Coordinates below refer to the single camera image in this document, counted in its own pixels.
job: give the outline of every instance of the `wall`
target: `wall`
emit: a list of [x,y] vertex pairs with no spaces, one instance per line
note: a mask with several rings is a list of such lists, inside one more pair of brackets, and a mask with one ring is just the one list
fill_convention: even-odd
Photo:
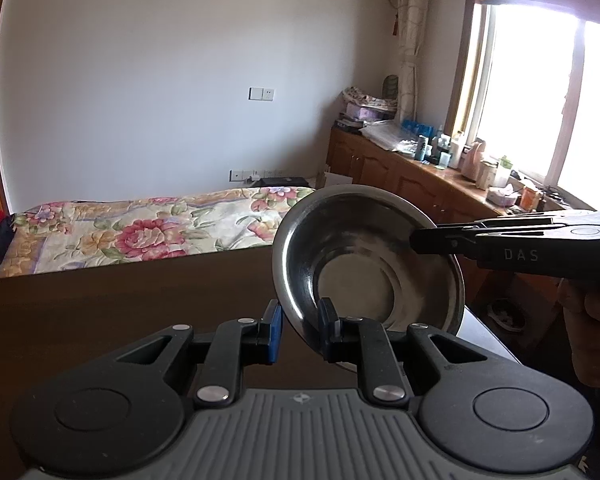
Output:
[[339,92],[381,89],[394,15],[387,0],[5,0],[11,210],[225,189],[231,169],[315,174]]
[[429,0],[425,40],[420,51],[418,120],[446,121],[456,76],[465,0]]

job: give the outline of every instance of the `floral bedspread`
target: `floral bedspread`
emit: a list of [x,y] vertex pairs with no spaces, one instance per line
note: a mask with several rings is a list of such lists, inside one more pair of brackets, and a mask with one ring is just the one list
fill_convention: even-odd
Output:
[[0,278],[270,244],[305,187],[124,202],[50,202],[16,215]]

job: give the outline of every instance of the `gray ribbed plate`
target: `gray ribbed plate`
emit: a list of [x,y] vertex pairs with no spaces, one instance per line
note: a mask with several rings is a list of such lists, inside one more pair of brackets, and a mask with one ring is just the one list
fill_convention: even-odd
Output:
[[[55,477],[30,470],[23,480]],[[421,436],[411,416],[375,408],[357,390],[247,390],[199,412],[174,446],[118,480],[483,480]],[[527,478],[582,479],[567,466]]]

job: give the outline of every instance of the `window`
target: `window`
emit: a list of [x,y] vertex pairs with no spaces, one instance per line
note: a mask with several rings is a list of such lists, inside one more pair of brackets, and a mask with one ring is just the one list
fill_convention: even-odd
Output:
[[542,7],[486,8],[469,139],[600,210],[600,25]]

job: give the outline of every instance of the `stainless steel basin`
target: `stainless steel basin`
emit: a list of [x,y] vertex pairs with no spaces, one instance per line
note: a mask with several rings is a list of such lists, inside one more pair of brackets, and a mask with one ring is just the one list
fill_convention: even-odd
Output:
[[423,322],[453,334],[464,309],[454,256],[420,255],[411,232],[434,223],[414,205],[369,186],[331,186],[293,206],[273,242],[273,278],[286,317],[317,351],[320,298],[341,317],[388,330]]

